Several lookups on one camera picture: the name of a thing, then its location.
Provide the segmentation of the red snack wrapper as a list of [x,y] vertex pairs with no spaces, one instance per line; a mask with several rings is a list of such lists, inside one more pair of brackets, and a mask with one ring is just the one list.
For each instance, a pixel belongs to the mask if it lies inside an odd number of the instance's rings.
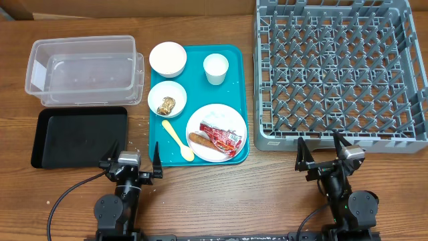
[[234,157],[237,154],[242,143],[242,136],[237,135],[234,131],[219,129],[206,122],[200,123],[199,130],[205,132],[222,153],[229,157]]

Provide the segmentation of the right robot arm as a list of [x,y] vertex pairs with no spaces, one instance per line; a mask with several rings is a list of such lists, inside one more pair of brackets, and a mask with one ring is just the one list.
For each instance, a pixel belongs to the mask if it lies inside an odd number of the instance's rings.
[[[352,191],[348,181],[365,160],[365,152],[337,131],[333,139],[336,158],[321,163],[315,162],[305,140],[298,139],[295,170],[305,171],[307,181],[316,181],[327,202],[302,221],[294,240],[380,240],[380,234],[371,232],[377,224],[379,197],[371,191]],[[303,231],[305,223],[325,208],[332,212],[334,223],[322,226],[316,234]]]

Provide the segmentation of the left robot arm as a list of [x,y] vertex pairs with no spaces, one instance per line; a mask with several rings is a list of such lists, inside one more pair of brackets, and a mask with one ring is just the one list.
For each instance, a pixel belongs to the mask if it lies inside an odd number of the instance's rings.
[[117,142],[102,156],[99,168],[116,187],[113,194],[102,196],[94,206],[97,240],[148,240],[135,227],[135,222],[142,186],[163,178],[158,145],[154,149],[152,171],[141,171],[140,164],[139,153],[119,151]]

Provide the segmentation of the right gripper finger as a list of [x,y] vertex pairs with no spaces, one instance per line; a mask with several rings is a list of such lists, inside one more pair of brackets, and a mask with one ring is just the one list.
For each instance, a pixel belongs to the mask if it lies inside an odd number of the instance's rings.
[[296,164],[313,163],[314,159],[311,155],[305,140],[302,137],[298,138],[298,154],[296,157]]
[[338,131],[333,131],[332,136],[334,139],[334,146],[335,146],[337,157],[340,157],[342,148],[351,146],[351,144]]

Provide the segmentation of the brown food chunk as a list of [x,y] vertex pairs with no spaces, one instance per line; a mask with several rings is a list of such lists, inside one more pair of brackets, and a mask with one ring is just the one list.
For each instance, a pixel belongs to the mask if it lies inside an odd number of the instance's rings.
[[159,115],[168,116],[172,112],[172,109],[174,109],[175,103],[176,102],[175,102],[174,98],[172,98],[170,96],[166,96],[163,98],[163,102],[157,108],[156,112]]

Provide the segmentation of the white plastic cup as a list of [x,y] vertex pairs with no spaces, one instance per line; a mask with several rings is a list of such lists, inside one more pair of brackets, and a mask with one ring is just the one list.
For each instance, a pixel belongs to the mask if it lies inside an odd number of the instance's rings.
[[220,85],[225,79],[229,62],[221,54],[210,54],[204,59],[203,68],[208,82],[212,85]]

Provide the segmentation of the brown sausage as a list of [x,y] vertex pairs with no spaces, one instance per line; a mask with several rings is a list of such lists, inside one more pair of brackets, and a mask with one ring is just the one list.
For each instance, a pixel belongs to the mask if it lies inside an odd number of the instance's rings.
[[219,149],[211,142],[210,139],[207,139],[201,135],[198,135],[197,133],[190,133],[189,139],[196,144],[219,151]]

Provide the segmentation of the white bowl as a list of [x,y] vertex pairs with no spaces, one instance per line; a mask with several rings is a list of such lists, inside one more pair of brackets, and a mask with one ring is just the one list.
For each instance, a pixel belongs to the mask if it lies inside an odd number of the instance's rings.
[[[168,116],[159,115],[156,110],[163,102],[163,98],[170,96],[175,99],[175,107]],[[185,89],[177,82],[162,81],[150,89],[148,94],[148,105],[150,110],[161,117],[174,118],[181,114],[187,103],[187,93]]]

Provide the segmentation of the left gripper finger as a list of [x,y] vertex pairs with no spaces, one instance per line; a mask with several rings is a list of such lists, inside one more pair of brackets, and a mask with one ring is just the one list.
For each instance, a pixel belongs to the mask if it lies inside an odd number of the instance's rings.
[[118,140],[115,140],[112,145],[109,147],[107,152],[103,154],[103,156],[100,158],[101,161],[111,161],[112,159],[115,160],[117,158],[117,151],[118,151]]
[[160,160],[160,155],[159,155],[158,142],[156,142],[156,145],[154,148],[154,155],[153,155],[153,159],[152,159],[152,167],[153,167],[154,173],[162,173],[163,172],[162,164],[161,164],[161,160]]

